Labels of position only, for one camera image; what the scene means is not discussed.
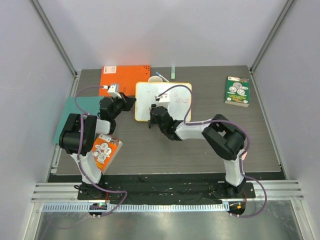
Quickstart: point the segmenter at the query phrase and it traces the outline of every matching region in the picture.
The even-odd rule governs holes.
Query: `yellow border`
[[[136,84],[135,84],[135,94],[137,94],[137,85],[139,83],[148,83],[148,82],[145,82],[145,81],[138,81]],[[175,85],[178,85],[178,84],[186,84],[186,85],[189,85],[189,88],[190,90],[192,91],[192,85],[191,83],[189,82],[149,82],[150,84],[169,84],[169,85],[172,85],[172,84],[175,84]],[[190,95],[190,104],[192,104],[192,94]],[[137,122],[142,122],[142,123],[146,123],[147,121],[141,121],[141,120],[137,120],[136,118],[136,108],[137,108],[137,103],[134,105],[134,119],[137,121]],[[192,109],[190,109],[190,117],[189,117],[189,121],[191,121],[191,111]]]

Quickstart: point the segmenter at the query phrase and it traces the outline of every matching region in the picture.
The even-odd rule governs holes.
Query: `white panel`
[[[77,70],[251,66],[286,0],[40,0]]]
[[[319,9],[318,0],[296,1],[256,78],[285,172],[299,181],[320,238]]]
[[[72,76],[29,1],[1,1],[0,36],[0,234],[20,240]]]

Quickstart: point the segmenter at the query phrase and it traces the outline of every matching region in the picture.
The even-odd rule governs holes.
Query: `cup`
[[[148,82],[150,82],[150,83],[162,83],[163,80],[159,76],[151,76],[151,77],[149,77]]]

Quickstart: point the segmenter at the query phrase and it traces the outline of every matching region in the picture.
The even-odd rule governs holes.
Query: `orange book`
[[[136,83],[147,82],[150,78],[150,65],[104,66],[100,85],[119,84],[119,91],[126,96],[136,95]],[[100,88],[99,96],[109,97],[107,89]]]
[[[106,134],[100,134],[94,141],[92,153],[95,164],[103,174],[107,171],[123,143]]]

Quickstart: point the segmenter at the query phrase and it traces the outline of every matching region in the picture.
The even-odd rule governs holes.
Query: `gray floor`
[[[248,201],[245,215],[262,201]],[[69,227],[62,230],[57,227]],[[237,219],[225,211],[113,213],[44,212],[36,240],[302,240],[290,201],[269,201],[258,216]]]
[[[170,67],[153,67],[151,75],[161,73],[170,79]],[[225,104],[227,76],[250,77],[247,66],[176,67],[175,82],[192,84],[192,121],[207,120],[222,114],[240,124],[251,138],[251,147],[244,161],[246,172],[278,172],[279,163],[251,84],[248,107]],[[82,70],[78,90],[99,85],[100,69]],[[90,89],[82,96],[97,96],[98,89]],[[107,174],[154,173],[224,173],[223,161],[204,140],[168,140],[154,126],[135,121],[134,111],[123,112],[116,119],[114,137],[123,146]],[[58,175],[78,175],[74,160],[62,151],[57,168]]]

